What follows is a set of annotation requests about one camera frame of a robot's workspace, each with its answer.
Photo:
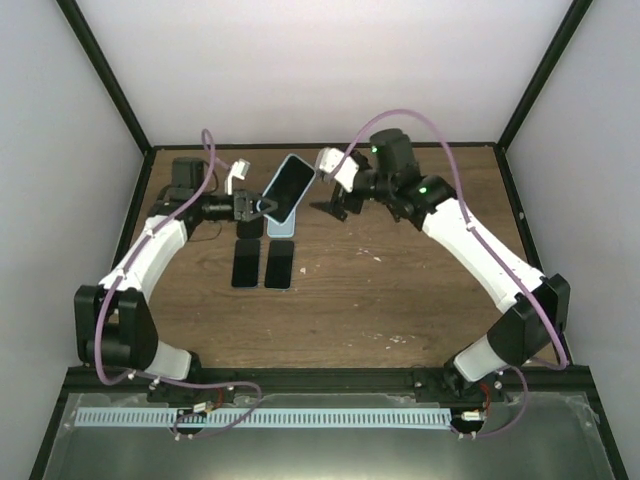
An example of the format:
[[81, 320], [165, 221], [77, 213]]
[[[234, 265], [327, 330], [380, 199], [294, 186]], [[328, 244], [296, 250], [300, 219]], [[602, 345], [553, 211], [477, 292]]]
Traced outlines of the black phone case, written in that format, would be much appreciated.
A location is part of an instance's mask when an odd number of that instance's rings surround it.
[[236, 225], [236, 237], [240, 240], [261, 239], [264, 235], [265, 222], [258, 218], [249, 222], [238, 222]]

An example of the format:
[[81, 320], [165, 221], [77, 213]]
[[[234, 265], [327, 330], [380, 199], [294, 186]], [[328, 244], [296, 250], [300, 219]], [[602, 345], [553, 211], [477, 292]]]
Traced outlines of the dark green phone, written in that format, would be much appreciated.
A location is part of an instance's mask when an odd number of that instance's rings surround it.
[[295, 244], [290, 240], [272, 240], [269, 245], [264, 285], [275, 290], [291, 286]]

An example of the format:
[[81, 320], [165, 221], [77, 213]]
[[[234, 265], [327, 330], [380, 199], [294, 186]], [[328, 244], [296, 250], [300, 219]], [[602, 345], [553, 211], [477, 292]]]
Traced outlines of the blue phone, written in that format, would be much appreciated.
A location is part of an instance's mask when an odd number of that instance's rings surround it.
[[231, 277], [233, 288], [255, 288], [259, 282], [261, 241], [238, 239], [235, 243]]

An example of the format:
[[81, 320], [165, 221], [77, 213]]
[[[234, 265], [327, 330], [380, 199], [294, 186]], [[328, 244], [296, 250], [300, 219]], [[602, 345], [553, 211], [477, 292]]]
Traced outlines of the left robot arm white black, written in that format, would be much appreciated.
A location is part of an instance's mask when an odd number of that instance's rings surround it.
[[222, 193], [209, 192], [213, 164], [179, 157], [170, 184], [152, 206], [139, 237], [113, 270], [96, 285], [82, 285], [74, 296], [76, 344], [81, 361], [94, 365], [100, 381], [115, 385], [145, 376], [169, 382], [181, 403], [196, 402], [204, 379], [195, 371], [197, 354], [173, 347], [159, 337], [148, 302], [175, 254], [204, 221], [245, 223], [262, 218], [262, 195], [236, 189], [250, 164], [235, 161], [227, 170]]

